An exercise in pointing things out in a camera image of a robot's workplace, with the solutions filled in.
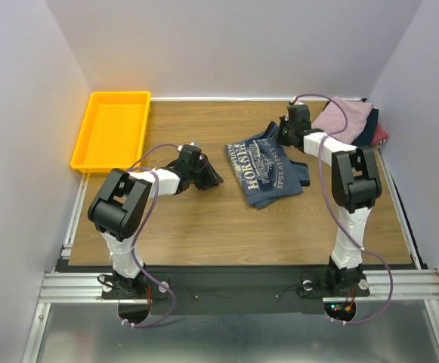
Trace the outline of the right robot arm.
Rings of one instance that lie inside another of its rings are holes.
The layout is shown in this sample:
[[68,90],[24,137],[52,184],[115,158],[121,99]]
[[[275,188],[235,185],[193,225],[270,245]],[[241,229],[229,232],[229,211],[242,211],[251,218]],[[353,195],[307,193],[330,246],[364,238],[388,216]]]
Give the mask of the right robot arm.
[[326,163],[331,167],[338,229],[325,286],[330,293],[342,295],[363,279],[363,236],[372,208],[382,194],[374,152],[369,147],[342,143],[314,129],[309,108],[302,102],[287,106],[287,114],[280,118],[276,141],[316,157],[320,166]]

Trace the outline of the blue-grey tank top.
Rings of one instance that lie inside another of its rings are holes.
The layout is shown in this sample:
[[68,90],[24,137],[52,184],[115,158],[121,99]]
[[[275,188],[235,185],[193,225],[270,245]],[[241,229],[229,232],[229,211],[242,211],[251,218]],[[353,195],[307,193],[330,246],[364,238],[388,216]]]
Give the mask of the blue-grey tank top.
[[278,131],[270,122],[262,133],[224,146],[247,203],[256,209],[301,194],[311,184],[308,165],[291,160],[275,141]]

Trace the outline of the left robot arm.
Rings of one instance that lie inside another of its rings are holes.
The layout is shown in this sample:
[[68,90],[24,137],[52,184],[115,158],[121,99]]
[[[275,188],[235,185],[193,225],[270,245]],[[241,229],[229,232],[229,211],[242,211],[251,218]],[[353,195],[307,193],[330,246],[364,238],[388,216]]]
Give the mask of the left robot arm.
[[150,293],[138,237],[161,196],[173,196],[191,185],[200,191],[224,179],[195,144],[177,147],[178,157],[162,168],[133,164],[112,169],[88,208],[88,220],[100,232],[112,261],[111,275],[99,275],[104,299],[138,299]]

